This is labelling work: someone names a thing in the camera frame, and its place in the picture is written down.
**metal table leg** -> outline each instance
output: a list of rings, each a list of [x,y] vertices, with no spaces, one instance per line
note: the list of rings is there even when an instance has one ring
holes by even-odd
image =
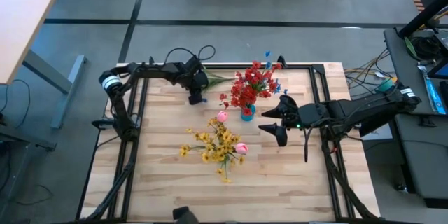
[[[39,147],[43,147],[47,151],[54,151],[56,148],[56,143],[51,143],[35,136],[29,136],[20,130],[4,125],[0,125],[0,136],[6,137],[6,141],[24,141]]]
[[[53,87],[57,88],[63,94],[61,101],[56,107],[55,116],[51,122],[52,128],[59,129],[62,126],[62,119],[64,118],[65,111],[67,110],[67,105],[74,93],[76,83],[79,80],[81,71],[83,70],[83,65],[86,62],[87,59],[84,55],[78,56],[73,68],[71,69],[69,77],[66,78],[32,50],[30,50],[25,57],[23,62],[24,66],[51,84]]]

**red flower bunch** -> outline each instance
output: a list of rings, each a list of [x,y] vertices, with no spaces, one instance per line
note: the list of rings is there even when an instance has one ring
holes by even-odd
[[[275,65],[259,70],[261,63],[254,61],[252,67],[246,69],[244,74],[237,72],[238,80],[233,83],[230,90],[230,104],[232,106],[243,109],[243,115],[250,116],[252,111],[250,107],[257,100],[257,97],[268,98],[277,90],[278,83],[272,79],[272,74],[276,69],[281,69],[281,64]],[[223,102],[225,108],[230,104],[226,94],[221,94],[219,99]]]

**flower bouquet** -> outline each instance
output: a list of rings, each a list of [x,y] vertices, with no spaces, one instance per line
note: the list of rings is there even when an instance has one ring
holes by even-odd
[[[198,146],[183,145],[180,150],[182,157],[186,156],[190,151],[200,151],[202,161],[205,163],[215,162],[220,164],[220,168],[216,173],[221,175],[223,182],[231,183],[228,178],[228,169],[234,166],[237,162],[242,165],[244,162],[244,155],[247,153],[247,146],[244,143],[239,143],[241,137],[233,135],[231,131],[224,126],[228,114],[221,111],[217,117],[209,120],[207,127],[212,127],[214,133],[210,135],[208,132],[193,132],[187,129],[187,132],[193,133],[197,141],[202,142]]]
[[[265,57],[268,58],[270,52],[265,53]],[[238,79],[233,83],[233,87],[230,90],[231,98],[230,104],[232,106],[241,108],[241,118],[245,121],[253,119],[255,114],[255,102],[257,97],[268,98],[272,93],[280,92],[281,86],[279,79],[272,79],[272,74],[276,69],[281,69],[281,64],[277,63],[272,65],[268,61],[265,68],[260,71],[261,63],[254,61],[252,67],[246,69],[244,75],[237,71]],[[227,108],[230,104],[226,94],[220,95],[222,104]]]

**butcher block tabletop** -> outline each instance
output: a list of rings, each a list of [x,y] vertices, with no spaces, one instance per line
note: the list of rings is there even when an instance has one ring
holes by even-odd
[[[342,64],[319,64],[325,66],[331,99],[350,99]],[[235,70],[230,69],[213,72],[220,76],[235,76]],[[298,106],[314,102],[308,70],[279,70],[273,78],[279,79],[282,89],[288,89],[288,95],[296,100]],[[311,133],[309,159],[305,162],[303,132],[292,129],[288,132],[288,145],[278,147],[274,136],[258,129],[258,125],[276,121],[261,117],[261,113],[278,104],[279,94],[258,98],[255,118],[251,122],[240,118],[240,108],[230,106],[227,109],[226,127],[233,134],[240,134],[241,142],[248,146],[244,164],[233,167],[229,173],[231,183],[223,183],[215,173],[218,164],[203,163],[200,153],[190,151],[186,157],[179,156],[181,145],[197,144],[186,129],[211,131],[207,128],[208,120],[223,109],[219,94],[229,94],[231,87],[232,82],[217,85],[204,94],[207,103],[191,106],[188,92],[180,85],[173,86],[163,79],[149,80],[127,217],[129,222],[170,222],[173,221],[173,209],[182,206],[189,206],[200,222],[335,219],[319,131]],[[350,135],[359,137],[355,131]],[[98,144],[114,136],[113,129],[105,130],[99,135]],[[366,207],[379,216],[362,143],[344,139],[341,145],[350,186]],[[120,140],[116,139],[97,149],[81,217],[90,215],[110,190],[119,148]],[[337,189],[342,215],[347,216],[342,189],[339,185]],[[123,191],[124,186],[118,196],[118,215]]]

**black floor stripe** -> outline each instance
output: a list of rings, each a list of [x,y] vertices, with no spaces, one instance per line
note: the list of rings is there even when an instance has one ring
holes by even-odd
[[[132,35],[134,33],[135,24],[140,13],[141,2],[143,0],[135,0],[134,9],[132,10],[131,20],[127,26],[127,31],[125,39],[123,40],[123,45],[121,46],[120,56],[118,57],[118,63],[123,63],[126,61],[127,51],[131,44]]]
[[[136,25],[160,26],[222,26],[222,27],[302,27],[302,28],[347,28],[390,29],[404,27],[398,23],[345,23],[345,22],[271,22],[271,21],[213,21],[213,20],[137,20]]]
[[[128,25],[130,20],[48,18],[43,23],[65,25]]]

